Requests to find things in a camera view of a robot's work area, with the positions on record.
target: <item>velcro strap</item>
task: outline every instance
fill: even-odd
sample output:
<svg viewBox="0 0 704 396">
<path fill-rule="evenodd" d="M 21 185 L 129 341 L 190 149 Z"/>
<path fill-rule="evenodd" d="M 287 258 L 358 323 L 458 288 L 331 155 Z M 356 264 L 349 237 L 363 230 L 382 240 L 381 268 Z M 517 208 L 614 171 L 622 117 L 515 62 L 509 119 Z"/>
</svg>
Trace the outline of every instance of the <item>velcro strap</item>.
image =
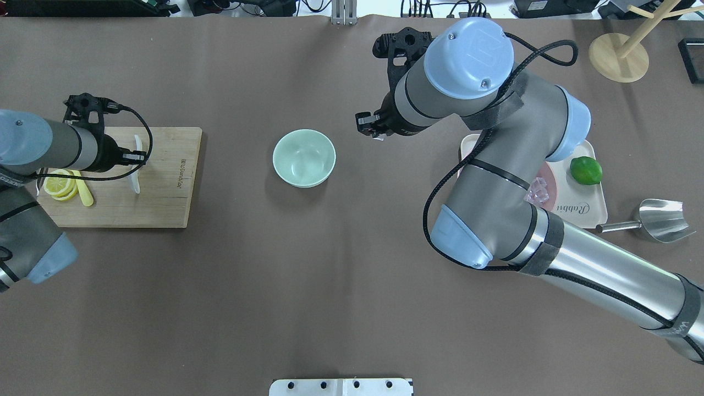
<svg viewBox="0 0 704 396">
<path fill-rule="evenodd" d="M 0 183 L 10 187 L 22 187 L 23 185 L 34 180 L 33 178 L 19 173 L 14 173 L 4 166 L 0 166 Z"/>
<path fill-rule="evenodd" d="M 684 303 L 682 309 L 673 320 L 672 327 L 648 330 L 652 334 L 665 338 L 685 338 L 694 322 L 699 317 L 702 289 L 689 279 L 675 273 L 684 286 Z"/>
<path fill-rule="evenodd" d="M 521 97 L 526 91 L 527 83 L 528 77 L 524 73 L 520 73 L 513 84 L 513 88 L 504 94 L 503 98 L 472 115 L 462 117 L 467 128 L 471 130 L 493 128 L 518 111 L 524 104 Z"/>
<path fill-rule="evenodd" d="M 565 224 L 562 219 L 549 211 L 548 230 L 545 240 L 538 245 L 535 253 L 528 259 L 526 264 L 518 271 L 526 275 L 540 276 L 545 273 L 557 257 L 565 239 Z"/>
</svg>

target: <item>robotic arm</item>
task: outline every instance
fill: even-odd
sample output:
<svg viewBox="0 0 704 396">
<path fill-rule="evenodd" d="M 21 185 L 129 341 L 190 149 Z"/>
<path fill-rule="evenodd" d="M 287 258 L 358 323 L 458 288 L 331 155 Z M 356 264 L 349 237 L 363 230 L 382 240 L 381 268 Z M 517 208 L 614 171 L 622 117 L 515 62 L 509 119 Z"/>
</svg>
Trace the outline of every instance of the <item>robotic arm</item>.
<svg viewBox="0 0 704 396">
<path fill-rule="evenodd" d="M 144 151 L 119 147 L 104 133 L 104 114 L 126 110 L 136 115 L 134 110 L 90 94 L 71 95 L 65 105 L 64 121 L 72 124 L 0 109 L 0 292 L 25 277 L 40 283 L 78 256 L 66 234 L 23 188 L 38 177 L 37 169 L 105 172 L 114 165 L 144 165 L 149 158 Z M 89 121 L 91 113 L 97 113 L 97 123 Z"/>
<path fill-rule="evenodd" d="M 464 166 L 427 234 L 433 247 L 470 268 L 538 276 L 704 364 L 701 287 L 523 200 L 545 160 L 567 158 L 584 140 L 591 115 L 564 88 L 523 63 L 515 68 L 508 35 L 490 20 L 466 18 L 435 39 L 408 27 L 381 36 L 373 53 L 389 60 L 391 91 L 373 115 L 356 115 L 358 130 L 410 136 L 453 113 L 483 130 L 431 195 Z M 399 56 L 404 66 L 393 65 Z M 509 266 L 487 267 L 493 258 Z"/>
</svg>

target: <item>green lime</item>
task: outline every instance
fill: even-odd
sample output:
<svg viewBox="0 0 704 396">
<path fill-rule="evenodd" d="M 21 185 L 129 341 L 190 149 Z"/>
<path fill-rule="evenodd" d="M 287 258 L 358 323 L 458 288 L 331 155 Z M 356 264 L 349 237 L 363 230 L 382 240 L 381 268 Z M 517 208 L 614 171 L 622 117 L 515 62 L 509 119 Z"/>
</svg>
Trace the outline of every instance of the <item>green lime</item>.
<svg viewBox="0 0 704 396">
<path fill-rule="evenodd" d="M 588 156 L 572 159 L 572 162 L 570 162 L 570 173 L 577 183 L 583 185 L 598 184 L 603 177 L 599 162 Z"/>
</svg>

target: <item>white floor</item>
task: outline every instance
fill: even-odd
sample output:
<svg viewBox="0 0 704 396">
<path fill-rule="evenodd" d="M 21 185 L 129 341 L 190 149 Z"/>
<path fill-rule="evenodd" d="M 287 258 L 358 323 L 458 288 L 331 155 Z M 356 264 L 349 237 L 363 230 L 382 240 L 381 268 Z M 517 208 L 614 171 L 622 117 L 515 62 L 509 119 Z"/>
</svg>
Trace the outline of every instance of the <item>white floor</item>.
<svg viewBox="0 0 704 396">
<path fill-rule="evenodd" d="M 329 0 L 308 0 L 308 3 L 310 4 L 311 7 L 313 8 L 319 8 L 320 4 L 327 4 Z M 404 3 L 404 13 L 408 12 L 408 4 L 412 0 L 405 0 Z M 181 8 L 181 12 L 174 14 L 173 16 L 193 16 L 191 13 L 191 10 L 188 6 L 188 2 L 186 0 L 171 0 L 172 4 L 178 4 L 178 6 Z M 449 0 L 431 0 L 431 5 L 433 3 L 454 3 L 454 1 L 449 1 Z M 492 18 L 511 18 L 515 19 L 516 17 L 509 11 L 509 6 L 513 5 L 513 0 L 485 0 L 483 3 L 486 5 L 486 8 L 491 15 Z M 237 6 L 237 2 L 233 1 L 232 5 L 230 8 L 234 8 Z M 697 0 L 695 2 L 694 6 L 700 6 L 702 5 L 702 0 Z M 255 12 L 255 7 L 250 6 L 250 5 L 243 5 L 247 11 L 254 13 Z M 447 14 L 450 12 L 452 9 L 453 5 L 452 4 L 444 4 L 444 5 L 436 5 L 432 6 L 433 14 L 435 15 L 435 18 L 445 18 Z M 308 7 L 306 7 L 304 4 L 301 3 L 301 10 L 298 13 L 299 16 L 309 16 L 309 15 L 324 15 L 324 16 L 330 16 L 330 10 L 332 9 L 331 6 L 328 6 L 323 12 L 321 13 L 312 13 L 308 10 Z M 459 12 L 466 12 L 467 11 L 467 4 L 463 3 L 457 6 L 455 8 L 455 11 L 453 12 L 455 17 L 458 17 Z M 357 0 L 357 16 L 365 16 L 365 15 L 370 15 L 370 14 L 376 14 L 376 15 L 383 15 L 383 16 L 400 16 L 401 14 L 401 0 Z M 241 9 L 237 9 L 234 11 L 223 11 L 219 15 L 222 16 L 236 16 L 236 17 L 251 17 L 251 15 L 243 12 Z M 569 18 L 569 19 L 599 19 L 600 16 L 598 12 L 595 10 L 592 13 L 587 13 L 587 14 L 576 14 L 572 16 L 560 16 L 560 17 L 552 17 L 552 18 Z M 696 13 L 690 13 L 688 15 L 684 15 L 681 18 L 682 20 L 704 20 L 702 17 L 700 17 Z"/>
</svg>

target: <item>white bracket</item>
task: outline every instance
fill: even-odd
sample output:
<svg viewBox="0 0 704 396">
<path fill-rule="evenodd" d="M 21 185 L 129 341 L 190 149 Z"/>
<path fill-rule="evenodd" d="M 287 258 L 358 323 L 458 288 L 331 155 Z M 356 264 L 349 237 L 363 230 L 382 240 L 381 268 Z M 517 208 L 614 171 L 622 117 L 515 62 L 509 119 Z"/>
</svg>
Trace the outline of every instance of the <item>white bracket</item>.
<svg viewBox="0 0 704 396">
<path fill-rule="evenodd" d="M 332 0 L 333 25 L 357 25 L 357 0 Z"/>
<path fill-rule="evenodd" d="M 276 380 L 269 396 L 413 396 L 406 378 L 334 378 Z"/>
</svg>

